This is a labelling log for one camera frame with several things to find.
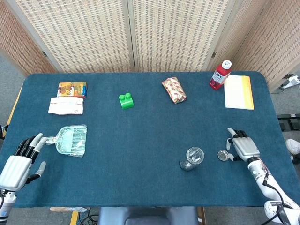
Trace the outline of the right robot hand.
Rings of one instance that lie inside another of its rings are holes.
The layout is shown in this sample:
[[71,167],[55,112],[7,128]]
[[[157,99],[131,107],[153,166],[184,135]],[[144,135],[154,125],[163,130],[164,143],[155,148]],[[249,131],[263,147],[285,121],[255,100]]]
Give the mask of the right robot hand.
[[230,149],[230,146],[233,145],[237,153],[236,156],[230,156],[232,161],[248,162],[250,158],[256,160],[260,157],[259,149],[245,131],[235,130],[230,127],[227,130],[232,135],[231,138],[227,139],[227,149]]

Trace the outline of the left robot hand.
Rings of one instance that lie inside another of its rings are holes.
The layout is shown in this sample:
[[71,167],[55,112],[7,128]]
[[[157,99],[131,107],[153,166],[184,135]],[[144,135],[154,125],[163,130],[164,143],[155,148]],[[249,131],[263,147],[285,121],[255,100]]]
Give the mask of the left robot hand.
[[45,161],[40,164],[39,169],[34,174],[30,174],[30,170],[46,141],[47,138],[39,133],[23,140],[18,145],[14,154],[9,156],[0,174],[1,189],[17,192],[24,185],[43,175],[46,167]]

